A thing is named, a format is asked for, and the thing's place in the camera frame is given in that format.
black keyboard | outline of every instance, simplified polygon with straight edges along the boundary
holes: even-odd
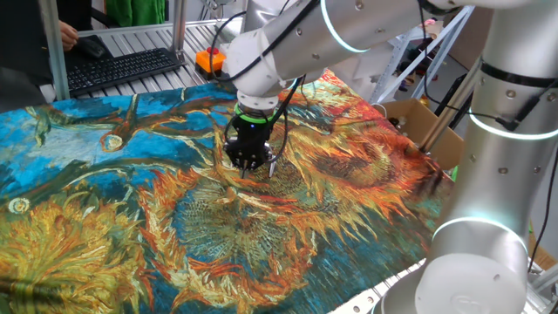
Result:
[[[67,69],[68,86],[70,94],[75,96],[171,71],[180,66],[180,61],[173,53],[157,48],[73,66]]]

cable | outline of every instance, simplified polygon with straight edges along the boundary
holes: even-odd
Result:
[[[385,109],[384,106],[380,105],[380,104],[372,104],[372,106],[379,106],[382,107],[382,109],[384,109],[384,116],[387,118],[387,109]]]
[[[290,1],[290,0],[287,0],[287,1],[285,2],[285,4],[282,6],[281,11],[279,12],[279,16],[282,15],[282,12],[285,11],[285,8],[287,8],[287,4],[289,4],[289,1]]]
[[[422,11],[422,6],[421,6],[421,2],[418,1],[418,11],[420,12],[420,23],[422,25],[422,35],[423,35],[423,43],[426,41],[426,24],[425,24],[425,13]],[[428,45],[425,47],[425,58],[428,58]],[[428,70],[425,71],[425,77],[423,79],[423,83],[425,85],[425,96],[433,103],[439,105],[439,106],[443,106],[445,108],[450,108],[453,110],[458,111],[459,108],[453,107],[453,106],[448,106],[448,105],[443,105],[442,103],[440,103],[439,101],[437,101],[436,99],[434,99],[433,97],[430,96],[430,94],[428,93]],[[494,117],[490,114],[484,114],[484,113],[471,113],[471,112],[466,112],[466,114],[470,114],[470,115],[474,115],[474,116],[478,116],[478,117],[485,117],[485,118],[489,118],[489,119],[494,119],[497,120],[497,117]]]
[[[281,158],[283,152],[285,151],[285,147],[287,146],[287,142],[289,140],[289,112],[287,110],[287,106],[289,105],[290,100],[292,99],[293,95],[295,94],[296,88],[298,88],[298,84],[302,82],[300,84],[301,90],[302,90],[302,87],[304,85],[305,80],[306,80],[306,74],[304,74],[302,78],[297,78],[296,81],[295,81],[295,85],[290,90],[289,95],[287,96],[287,98],[282,103],[282,106],[284,105],[283,115],[284,115],[284,118],[285,118],[285,121],[284,121],[285,122],[284,123],[285,132],[284,132],[284,135],[283,135],[281,148],[279,149],[279,152],[277,153],[277,156],[275,158],[271,159],[271,160],[268,160],[267,163],[274,163],[274,162],[278,161],[279,158]]]
[[[548,195],[547,195],[547,210],[544,214],[544,221],[542,222],[541,232],[539,234],[539,238],[537,239],[536,244],[534,245],[533,254],[531,255],[531,263],[529,263],[529,269],[527,273],[531,272],[533,268],[534,256],[537,254],[537,249],[541,244],[542,236],[544,235],[544,231],[547,228],[548,217],[550,216],[550,200],[552,199],[552,187],[555,184],[555,176],[556,176],[556,168],[558,167],[558,149],[556,150],[555,154],[555,164],[552,166],[552,174],[550,175],[550,183],[548,184]]]
[[[288,111],[285,110],[285,112],[283,113],[283,115],[285,116],[285,132],[282,138],[282,144],[281,144],[281,148],[279,149],[279,152],[277,153],[277,156],[275,156],[273,159],[268,160],[267,163],[274,163],[276,161],[279,160],[279,158],[281,158],[282,153],[285,151],[285,147],[287,146],[287,141],[289,140],[289,114]]]
[[[556,309],[558,309],[558,301],[556,301],[555,306],[552,308],[552,310],[550,310],[549,314],[555,314]]]
[[[312,12],[312,10],[314,10],[314,8],[318,4],[320,4],[320,0],[310,0],[310,2],[300,11],[300,13],[298,13],[298,15],[295,17],[295,19],[293,19],[292,22],[290,22],[290,24],[287,26],[287,28],[285,28],[285,30],[281,34],[279,34],[279,36],[269,45],[269,47],[266,48],[266,50],[262,52],[262,56],[265,57],[272,50],[274,50],[290,34],[290,32],[293,31],[295,29],[295,27]],[[213,38],[213,43],[211,44],[211,51],[213,51],[213,49],[215,48],[215,45],[217,44],[217,38],[221,34],[222,30],[227,26],[227,24],[230,23],[234,18],[242,16],[244,14],[246,14],[246,11],[236,13],[229,20],[227,20],[227,22],[225,22],[223,25],[221,25],[221,27],[215,33],[215,37]],[[217,80],[218,82],[234,81],[235,79],[238,79],[239,77],[241,77],[242,75],[244,75],[248,71],[250,71],[260,61],[262,61],[262,58],[257,57],[254,61],[252,61],[251,64],[249,64],[247,67],[242,69],[240,72],[236,73],[234,76],[224,79],[224,78],[218,78],[215,75],[215,71],[214,71],[214,68],[213,68],[213,53],[209,54],[209,68],[211,70],[211,74],[213,75],[215,80]]]
[[[421,2],[418,1],[418,11],[420,12],[420,23],[422,24],[422,37],[423,37],[423,43],[426,41],[426,24],[425,24],[425,13],[422,11],[422,5],[420,5]],[[428,44],[425,47],[425,58],[428,58]],[[428,70],[425,71],[425,79],[424,79],[424,83],[425,83],[425,95],[426,97],[433,103],[440,105],[440,102],[437,101],[436,99],[430,97],[430,95],[428,94]]]

person's hand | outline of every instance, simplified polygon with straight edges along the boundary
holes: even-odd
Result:
[[[62,47],[64,47],[64,51],[70,51],[78,42],[78,31],[62,21],[58,21],[58,24],[60,25],[60,33],[62,34]]]

sunflower pattern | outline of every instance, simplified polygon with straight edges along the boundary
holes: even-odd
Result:
[[[223,153],[235,102],[203,85],[0,114],[0,311],[327,313],[425,256],[452,183],[333,73],[295,94],[271,178]]]

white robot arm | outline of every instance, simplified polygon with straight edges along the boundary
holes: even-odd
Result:
[[[273,116],[277,94],[293,79],[317,77],[411,29],[419,7],[444,14],[465,4],[496,9],[480,75],[463,85],[475,85],[473,113],[498,119],[471,116],[459,178],[426,263],[391,287],[374,314],[521,313],[530,209],[558,135],[558,1],[299,0],[228,50],[231,76],[262,59],[233,82],[237,112],[267,120],[262,115]],[[237,166],[259,167],[238,154],[245,148],[227,153]]]

